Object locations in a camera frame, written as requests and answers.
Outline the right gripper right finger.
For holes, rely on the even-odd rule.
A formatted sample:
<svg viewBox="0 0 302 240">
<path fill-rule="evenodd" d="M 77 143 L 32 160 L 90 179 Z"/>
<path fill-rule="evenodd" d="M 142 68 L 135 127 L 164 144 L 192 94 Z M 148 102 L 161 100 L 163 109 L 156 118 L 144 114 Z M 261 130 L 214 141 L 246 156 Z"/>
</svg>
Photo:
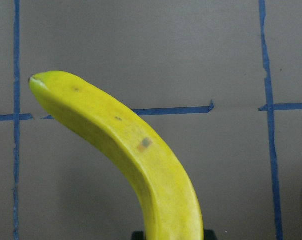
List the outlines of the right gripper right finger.
<svg viewBox="0 0 302 240">
<path fill-rule="evenodd" d="M 204 240 L 218 240 L 215 232 L 211 229 L 204 230 Z"/>
</svg>

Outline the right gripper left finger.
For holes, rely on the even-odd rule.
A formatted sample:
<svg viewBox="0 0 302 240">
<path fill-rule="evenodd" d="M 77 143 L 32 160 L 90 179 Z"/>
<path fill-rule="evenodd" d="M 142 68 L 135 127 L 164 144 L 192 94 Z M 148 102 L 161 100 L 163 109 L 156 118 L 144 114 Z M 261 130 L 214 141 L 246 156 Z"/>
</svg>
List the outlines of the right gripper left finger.
<svg viewBox="0 0 302 240">
<path fill-rule="evenodd" d="M 134 231 L 131 234 L 131 240 L 146 240 L 146 233 L 144 231 Z"/>
</svg>

